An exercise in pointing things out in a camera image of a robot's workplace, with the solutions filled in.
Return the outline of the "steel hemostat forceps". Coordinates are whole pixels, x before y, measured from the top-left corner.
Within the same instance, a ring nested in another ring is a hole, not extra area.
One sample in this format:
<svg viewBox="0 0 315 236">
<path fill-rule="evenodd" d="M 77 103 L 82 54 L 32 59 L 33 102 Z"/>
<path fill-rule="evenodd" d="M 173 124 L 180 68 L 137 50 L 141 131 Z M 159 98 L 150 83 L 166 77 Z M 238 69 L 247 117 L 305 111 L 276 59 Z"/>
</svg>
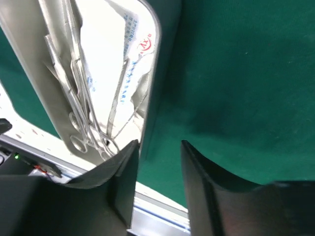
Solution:
<svg viewBox="0 0 315 236">
<path fill-rule="evenodd" d="M 50 34 L 45 35 L 44 39 L 51 57 L 53 68 L 56 72 L 57 80 L 59 81 L 72 109 L 72 111 L 69 114 L 69 119 L 74 128 L 76 128 L 78 133 L 81 134 L 81 137 L 71 135 L 70 140 L 72 144 L 75 146 L 75 148 L 82 153 L 87 153 L 88 147 L 93 147 L 97 149 L 98 144 L 95 138 L 93 137 L 91 127 L 83 112 L 83 108 L 81 106 L 79 98 L 76 95 L 74 88 L 67 77 L 64 67 L 62 66 L 61 60 L 56 52 L 56 48 L 54 46 L 51 35 Z"/>
<path fill-rule="evenodd" d="M 88 87 L 88 78 L 85 66 L 86 62 L 83 49 L 80 44 L 79 20 L 77 20 L 79 12 L 76 8 L 76 3 L 72 3 L 70 0 L 63 0 L 62 3 L 65 17 L 66 41 L 71 56 L 70 70 L 76 84 L 76 95 L 79 98 L 83 112 L 89 122 L 93 137 L 98 144 L 98 148 L 94 149 L 99 153 L 100 158 L 103 161 L 106 161 L 115 155 L 114 152 L 107 146 L 106 142 L 109 141 L 114 144 L 114 140 L 103 133 L 94 111 Z"/>
</svg>

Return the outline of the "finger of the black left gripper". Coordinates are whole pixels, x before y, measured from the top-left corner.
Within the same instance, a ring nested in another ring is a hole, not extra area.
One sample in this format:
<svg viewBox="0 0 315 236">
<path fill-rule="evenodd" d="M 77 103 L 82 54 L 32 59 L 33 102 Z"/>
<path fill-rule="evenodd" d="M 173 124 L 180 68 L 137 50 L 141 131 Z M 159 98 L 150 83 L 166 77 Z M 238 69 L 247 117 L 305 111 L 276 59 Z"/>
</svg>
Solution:
<svg viewBox="0 0 315 236">
<path fill-rule="evenodd" d="M 12 124 L 5 118 L 0 118 L 0 134 L 4 134 L 12 128 Z"/>
</svg>

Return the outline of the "white printed sterile packet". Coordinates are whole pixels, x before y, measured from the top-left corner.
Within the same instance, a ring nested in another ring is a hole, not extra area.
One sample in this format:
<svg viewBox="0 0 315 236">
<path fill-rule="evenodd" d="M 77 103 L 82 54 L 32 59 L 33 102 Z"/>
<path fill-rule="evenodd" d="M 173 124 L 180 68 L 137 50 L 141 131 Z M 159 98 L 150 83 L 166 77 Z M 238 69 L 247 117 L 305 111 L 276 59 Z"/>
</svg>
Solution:
<svg viewBox="0 0 315 236">
<path fill-rule="evenodd" d="M 83 48 L 89 91 L 101 130 L 108 117 L 121 74 L 129 58 L 119 94 L 111 138 L 140 139 L 148 103 L 159 31 L 142 0 L 79 0 Z"/>
</svg>

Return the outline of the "stainless steel tray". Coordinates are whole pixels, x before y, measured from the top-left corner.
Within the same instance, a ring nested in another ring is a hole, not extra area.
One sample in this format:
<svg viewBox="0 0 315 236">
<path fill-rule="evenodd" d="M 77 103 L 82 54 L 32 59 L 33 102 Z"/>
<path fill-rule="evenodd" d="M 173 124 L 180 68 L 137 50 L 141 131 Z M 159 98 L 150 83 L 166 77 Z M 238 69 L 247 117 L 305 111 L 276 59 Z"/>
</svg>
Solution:
<svg viewBox="0 0 315 236">
<path fill-rule="evenodd" d="M 52 151 L 60 150 L 60 158 L 74 155 L 93 164 L 99 164 L 103 162 L 103 160 L 94 148 L 90 147 L 87 153 L 81 153 L 70 140 L 71 135 L 78 137 L 81 137 L 81 135 L 74 128 L 69 119 L 69 114 L 72 109 L 57 80 L 56 72 L 53 68 L 44 39 L 45 35 L 51 35 L 62 66 L 76 93 L 76 84 L 70 70 L 71 56 L 66 41 L 65 17 L 62 1 L 63 0 L 3 0 L 0 3 L 0 28 L 6 36 L 28 81 L 58 134 L 57 137 L 54 137 L 33 125 L 17 124 L 10 132 L 10 135 L 18 135 L 18 130 L 21 129 L 22 133 L 20 137 L 25 143 L 32 146 L 48 148 Z M 71 0 L 71 2 L 76 3 L 76 8 L 79 12 L 77 0 Z M 148 90 L 148 103 L 144 116 L 142 136 L 140 139 L 136 139 L 138 141 L 143 140 L 147 128 L 147 113 L 152 87 L 156 78 L 155 74 L 162 36 L 160 17 L 162 1 L 144 0 L 144 2 L 149 6 L 156 19 L 159 31 L 159 44 L 156 50 L 154 71 Z M 80 29 L 82 25 L 80 12 L 77 16 L 77 20 L 79 20 Z M 114 154 L 117 154 L 130 141 L 130 139 L 122 142 L 114 140 L 114 144 L 109 141 L 107 141 L 106 144 Z"/>
</svg>

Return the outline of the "dark green surgical cloth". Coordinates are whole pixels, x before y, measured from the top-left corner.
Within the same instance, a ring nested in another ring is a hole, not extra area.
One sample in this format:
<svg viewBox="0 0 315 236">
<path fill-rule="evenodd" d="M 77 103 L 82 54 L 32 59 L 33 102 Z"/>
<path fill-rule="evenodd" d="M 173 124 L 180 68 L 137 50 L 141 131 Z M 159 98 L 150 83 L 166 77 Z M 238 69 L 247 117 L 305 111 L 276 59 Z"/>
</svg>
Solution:
<svg viewBox="0 0 315 236">
<path fill-rule="evenodd" d="M 315 178 L 315 3 L 184 0 L 138 181 L 185 206 L 180 141 L 256 184 Z"/>
</svg>

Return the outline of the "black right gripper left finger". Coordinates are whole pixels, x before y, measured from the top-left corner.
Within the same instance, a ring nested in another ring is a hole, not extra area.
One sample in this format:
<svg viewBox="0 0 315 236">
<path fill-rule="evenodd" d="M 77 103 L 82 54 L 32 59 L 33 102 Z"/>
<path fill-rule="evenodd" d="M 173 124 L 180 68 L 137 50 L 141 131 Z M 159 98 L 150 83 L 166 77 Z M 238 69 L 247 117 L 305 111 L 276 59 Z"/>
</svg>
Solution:
<svg viewBox="0 0 315 236">
<path fill-rule="evenodd" d="M 131 228 L 139 144 L 58 183 L 43 176 L 0 175 L 3 236 L 126 236 Z"/>
</svg>

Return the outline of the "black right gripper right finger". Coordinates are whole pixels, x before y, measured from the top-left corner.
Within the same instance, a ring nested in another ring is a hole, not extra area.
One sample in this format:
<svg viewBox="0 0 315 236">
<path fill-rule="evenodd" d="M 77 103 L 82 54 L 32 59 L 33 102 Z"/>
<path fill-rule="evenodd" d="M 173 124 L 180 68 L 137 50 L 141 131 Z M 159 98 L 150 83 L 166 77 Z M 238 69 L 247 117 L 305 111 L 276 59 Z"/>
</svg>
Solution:
<svg viewBox="0 0 315 236">
<path fill-rule="evenodd" d="M 312 236 L 315 183 L 243 179 L 181 142 L 181 163 L 193 236 Z"/>
</svg>

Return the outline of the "straight steel tweezers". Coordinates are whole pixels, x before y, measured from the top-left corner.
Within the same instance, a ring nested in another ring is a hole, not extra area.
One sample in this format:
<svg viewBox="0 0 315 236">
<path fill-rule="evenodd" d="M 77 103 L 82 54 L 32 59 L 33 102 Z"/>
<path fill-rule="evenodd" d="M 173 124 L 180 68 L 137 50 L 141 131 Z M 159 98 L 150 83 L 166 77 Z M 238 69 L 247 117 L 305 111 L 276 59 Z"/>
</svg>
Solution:
<svg viewBox="0 0 315 236">
<path fill-rule="evenodd" d="M 106 134 L 109 137 L 111 137 L 111 134 L 112 134 L 113 124 L 114 124 L 116 110 L 117 110 L 117 105 L 118 105 L 118 100 L 119 100 L 119 94 L 120 94 L 120 90 L 121 90 L 121 87 L 122 87 L 122 83 L 123 83 L 123 80 L 124 80 L 124 76 L 125 76 L 125 73 L 126 73 L 126 68 L 128 66 L 128 63 L 129 63 L 129 58 L 125 59 L 124 62 L 123 62 L 121 74 L 120 74 L 120 77 L 118 79 L 118 84 L 117 84 L 116 91 L 115 91 L 115 94 L 114 94 L 112 107 L 111 107 L 110 114 L 109 114 L 109 117 L 108 117 L 108 122 L 107 122 L 107 127 L 106 127 Z"/>
</svg>

